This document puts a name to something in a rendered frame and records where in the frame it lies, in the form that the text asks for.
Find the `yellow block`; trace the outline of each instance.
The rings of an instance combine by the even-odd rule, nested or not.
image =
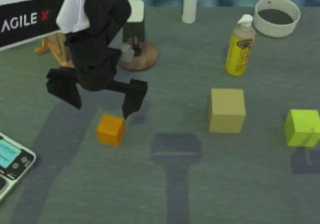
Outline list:
[[[104,114],[96,128],[96,135],[99,142],[119,146],[124,135],[124,119]]]
[[[209,97],[209,132],[240,133],[245,113],[244,91],[211,89]]]
[[[320,139],[318,110],[290,110],[284,124],[288,146],[315,147]]]

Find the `blue screen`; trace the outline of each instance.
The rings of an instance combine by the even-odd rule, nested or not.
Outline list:
[[[3,168],[8,168],[11,163],[19,156],[21,150],[10,145],[6,141],[0,139],[0,166]]]

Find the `gray table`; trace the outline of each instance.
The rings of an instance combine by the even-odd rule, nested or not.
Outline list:
[[[185,25],[180,9],[147,9],[160,61],[118,75],[150,85],[120,148],[97,143],[95,129],[103,113],[121,114],[123,95],[82,91],[77,111],[46,93],[57,62],[34,54],[39,41],[1,52],[0,130],[40,160],[0,207],[0,223],[319,223],[319,152],[305,160],[304,149],[286,147],[282,126],[291,108],[320,108],[319,9],[302,9],[287,38],[258,35],[246,74],[231,77],[226,47],[251,11],[203,8]],[[241,134],[208,133],[210,88],[244,89]],[[164,145],[198,155],[157,157]]]

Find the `white cylinder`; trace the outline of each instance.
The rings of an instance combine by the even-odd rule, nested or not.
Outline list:
[[[293,22],[287,25],[277,25],[263,19],[259,12],[262,10],[279,10],[289,15]],[[260,33],[273,37],[281,38],[291,34],[300,20],[301,13],[293,2],[290,0],[260,0],[254,10],[253,25]]]
[[[192,24],[196,20],[198,0],[183,0],[182,22]]]

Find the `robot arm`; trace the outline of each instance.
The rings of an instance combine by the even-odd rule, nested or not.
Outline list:
[[[123,115],[138,111],[148,84],[114,80],[121,51],[109,48],[131,15],[128,0],[0,0],[0,51],[53,33],[66,35],[74,68],[51,69],[47,90],[81,108],[76,84],[125,93]]]

